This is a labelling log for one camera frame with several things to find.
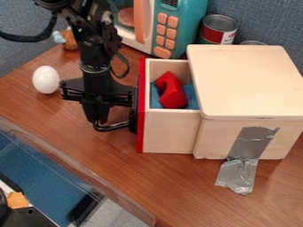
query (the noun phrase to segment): duct tape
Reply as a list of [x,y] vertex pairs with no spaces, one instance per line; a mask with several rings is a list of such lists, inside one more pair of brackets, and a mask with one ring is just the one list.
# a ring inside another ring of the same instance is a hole
[[230,188],[240,195],[251,193],[259,158],[278,130],[279,128],[242,128],[229,152],[228,160],[220,167],[215,185]]

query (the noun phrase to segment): blue foam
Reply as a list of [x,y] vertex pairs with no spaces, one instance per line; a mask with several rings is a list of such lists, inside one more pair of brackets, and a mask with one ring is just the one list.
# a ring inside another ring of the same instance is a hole
[[[198,101],[196,96],[195,87],[193,84],[183,85],[186,98],[188,100],[188,105],[184,109],[189,110],[198,110]],[[153,109],[163,109],[164,107],[159,102],[160,91],[154,84],[151,82],[151,108]]]
[[151,108],[163,109],[163,106],[159,102],[160,91],[156,87],[154,82],[151,82]]

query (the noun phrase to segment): gray fabric wall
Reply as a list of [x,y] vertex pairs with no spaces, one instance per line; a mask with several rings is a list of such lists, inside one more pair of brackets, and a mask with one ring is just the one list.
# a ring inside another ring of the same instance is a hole
[[282,45],[303,74],[303,0],[209,0],[208,11],[237,21],[236,43]]
[[[32,0],[0,0],[0,28],[19,35],[36,35],[48,24],[51,12],[34,5]],[[57,28],[66,27],[59,19]],[[39,43],[14,43],[0,38],[0,77],[30,59],[47,51],[55,43],[48,39]]]
[[[236,43],[259,40],[285,47],[303,74],[303,0],[209,0],[208,11],[224,14],[239,25]],[[48,23],[50,13],[32,0],[0,0],[0,28],[32,35]],[[59,27],[65,27],[62,19]],[[47,51],[55,43],[12,43],[0,38],[0,76]]]

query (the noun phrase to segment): teal toy microwave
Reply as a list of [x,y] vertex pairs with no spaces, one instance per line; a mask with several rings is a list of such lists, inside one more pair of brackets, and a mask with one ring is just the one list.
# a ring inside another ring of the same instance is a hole
[[207,0],[113,0],[122,42],[163,59],[179,59],[197,38]]

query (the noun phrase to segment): open wooden box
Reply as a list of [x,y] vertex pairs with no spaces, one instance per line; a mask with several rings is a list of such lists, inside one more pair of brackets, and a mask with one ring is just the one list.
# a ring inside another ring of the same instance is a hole
[[[226,159],[241,129],[262,127],[279,130],[261,158],[284,158],[303,130],[303,79],[284,48],[189,45],[187,54],[141,65],[138,151]],[[199,111],[150,108],[150,82],[166,71],[194,83]]]

